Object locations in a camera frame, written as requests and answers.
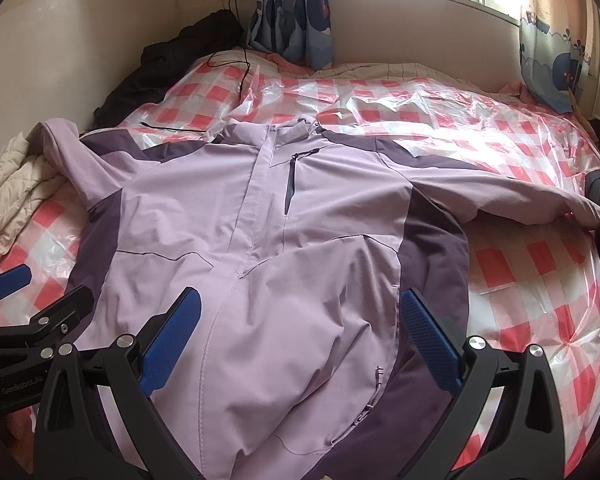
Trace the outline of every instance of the patterned curtain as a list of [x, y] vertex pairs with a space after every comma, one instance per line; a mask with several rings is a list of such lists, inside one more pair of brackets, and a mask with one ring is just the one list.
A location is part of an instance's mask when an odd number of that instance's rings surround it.
[[589, 72], [592, 0], [523, 0], [520, 65], [531, 94], [558, 113], [571, 112]]
[[314, 70], [330, 68], [329, 0], [256, 0], [247, 43]]

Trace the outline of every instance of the purple jacket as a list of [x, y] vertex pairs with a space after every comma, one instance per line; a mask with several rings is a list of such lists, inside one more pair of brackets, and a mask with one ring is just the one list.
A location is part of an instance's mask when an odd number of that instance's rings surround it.
[[90, 210], [69, 280], [97, 301], [79, 348], [200, 292], [202, 318], [153, 399], [208, 480], [394, 478], [449, 402], [397, 323], [400, 290], [465, 331], [459, 224], [479, 210], [600, 222], [581, 196], [307, 120], [233, 121], [222, 142], [147, 150], [126, 130], [82, 142], [64, 120], [35, 131]]

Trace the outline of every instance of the red and white checkered sheet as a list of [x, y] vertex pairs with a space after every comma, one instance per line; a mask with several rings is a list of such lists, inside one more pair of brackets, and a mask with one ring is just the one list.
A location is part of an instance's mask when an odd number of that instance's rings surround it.
[[[244, 59], [242, 51], [212, 63]], [[229, 118], [283, 123], [316, 117], [328, 129], [390, 136], [411, 153], [435, 153], [513, 178], [583, 193], [600, 154], [571, 116], [515, 97], [480, 92], [419, 65], [344, 66], [312, 78], [282, 75], [249, 53], [243, 64], [197, 63], [159, 104], [140, 107], [123, 126], [143, 147], [210, 140]], [[169, 132], [141, 126], [207, 130]], [[26, 322], [62, 295], [75, 262], [84, 207], [64, 186], [47, 200], [0, 263], [32, 269], [31, 285], [0, 302], [0, 324]], [[566, 439], [566, 470], [579, 462], [600, 413], [600, 260], [593, 237], [564, 217], [543, 226], [499, 218], [466, 224], [470, 243], [469, 334], [490, 344], [546, 350], [558, 388]], [[493, 418], [498, 392], [486, 406], [458, 465], [474, 459]]]

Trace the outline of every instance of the metal screw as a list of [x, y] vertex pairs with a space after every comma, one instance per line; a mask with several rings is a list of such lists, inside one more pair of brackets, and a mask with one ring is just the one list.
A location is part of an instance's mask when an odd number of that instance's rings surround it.
[[481, 337], [474, 335], [471, 339], [469, 339], [469, 346], [475, 350], [482, 350], [485, 346], [487, 346], [487, 342]]
[[60, 355], [69, 355], [72, 350], [74, 349], [74, 346], [71, 343], [64, 343], [59, 349], [58, 349], [58, 353]]
[[118, 338], [118, 340], [116, 341], [116, 344], [120, 348], [129, 348], [133, 343], [134, 343], [134, 337], [129, 334], [121, 335]]
[[529, 347], [529, 352], [531, 355], [533, 355], [535, 357], [542, 357], [542, 355], [544, 354], [542, 347], [538, 346], [538, 345], [531, 345]]

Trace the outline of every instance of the jacket sleeve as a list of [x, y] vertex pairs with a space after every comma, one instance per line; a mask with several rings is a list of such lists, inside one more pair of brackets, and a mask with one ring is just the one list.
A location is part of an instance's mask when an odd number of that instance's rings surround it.
[[484, 211], [523, 224], [545, 224], [573, 213], [589, 230], [600, 225], [600, 207], [557, 187], [532, 184], [499, 174], [447, 168], [405, 168], [393, 165], [414, 187], [453, 214], [460, 223]]
[[124, 187], [146, 170], [160, 163], [146, 160], [142, 151], [128, 136], [128, 151], [116, 146], [109, 153], [90, 150], [78, 138], [77, 126], [64, 119], [52, 119], [38, 124], [30, 134], [30, 150], [44, 152], [46, 159], [59, 173], [71, 181], [87, 209]]

